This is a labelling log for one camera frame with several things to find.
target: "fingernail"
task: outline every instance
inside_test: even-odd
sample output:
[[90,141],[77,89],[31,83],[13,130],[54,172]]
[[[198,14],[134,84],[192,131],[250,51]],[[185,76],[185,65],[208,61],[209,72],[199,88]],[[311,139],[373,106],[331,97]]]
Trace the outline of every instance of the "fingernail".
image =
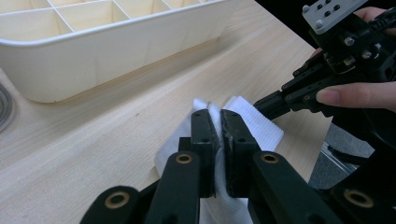
[[336,90],[321,90],[317,93],[317,101],[325,105],[340,105],[340,92]]

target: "storage tray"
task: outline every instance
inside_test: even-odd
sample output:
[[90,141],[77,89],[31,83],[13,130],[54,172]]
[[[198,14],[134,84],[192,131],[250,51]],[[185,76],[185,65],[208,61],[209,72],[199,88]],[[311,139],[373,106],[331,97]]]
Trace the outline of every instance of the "storage tray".
[[0,0],[0,67],[53,103],[218,37],[238,0]]

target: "light wood tabletop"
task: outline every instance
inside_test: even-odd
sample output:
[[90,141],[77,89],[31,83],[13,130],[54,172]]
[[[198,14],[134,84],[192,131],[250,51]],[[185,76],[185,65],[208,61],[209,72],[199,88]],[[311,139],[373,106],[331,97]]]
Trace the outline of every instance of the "light wood tabletop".
[[[56,104],[23,98],[0,72],[14,116],[0,132],[0,223],[79,223],[118,186],[158,179],[154,156],[194,98],[252,104],[279,90],[313,49],[253,0],[241,0],[223,34]],[[309,179],[331,120],[309,111],[275,120],[276,151]]]

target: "gray floor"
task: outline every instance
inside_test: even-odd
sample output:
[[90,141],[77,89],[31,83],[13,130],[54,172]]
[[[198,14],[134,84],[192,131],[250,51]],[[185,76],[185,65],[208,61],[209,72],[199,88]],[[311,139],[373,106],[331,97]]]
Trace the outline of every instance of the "gray floor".
[[332,124],[308,182],[311,187],[316,189],[328,189],[356,169],[356,166],[340,162],[331,156],[331,153],[327,150],[327,146],[331,146],[350,155],[365,158],[369,157],[374,151],[366,142],[362,142],[360,139],[355,138],[353,135]]

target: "folded cloth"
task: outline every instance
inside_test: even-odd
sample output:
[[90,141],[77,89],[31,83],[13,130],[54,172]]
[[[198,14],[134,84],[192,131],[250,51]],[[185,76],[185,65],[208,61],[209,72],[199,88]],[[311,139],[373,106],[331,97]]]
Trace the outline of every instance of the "folded cloth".
[[[226,191],[224,149],[221,142],[221,120],[219,108],[216,105],[208,104],[200,99],[195,99],[193,101],[190,114],[157,152],[155,157],[157,171],[160,176],[163,174],[163,169],[168,157],[177,152],[179,137],[191,136],[191,113],[206,108],[209,110],[210,117],[212,118],[220,141],[215,165],[216,198],[201,199],[200,223],[252,223],[250,214],[248,213],[248,200],[231,198]],[[242,117],[262,150],[274,151],[276,149],[277,144],[283,136],[283,131],[271,120],[264,117],[243,97],[232,97],[223,108],[236,112]]]

